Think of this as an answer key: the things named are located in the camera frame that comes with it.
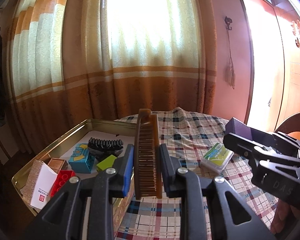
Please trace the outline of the person's right hand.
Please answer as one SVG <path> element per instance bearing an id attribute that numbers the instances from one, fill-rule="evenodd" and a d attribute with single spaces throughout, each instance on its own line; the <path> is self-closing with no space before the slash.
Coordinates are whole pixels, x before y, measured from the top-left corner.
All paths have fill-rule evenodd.
<path id="1" fill-rule="evenodd" d="M 270 231 L 273 234 L 280 233 L 285 224 L 288 215 L 292 213 L 296 219 L 300 218 L 300 210 L 279 199 L 273 221 L 270 225 Z"/>

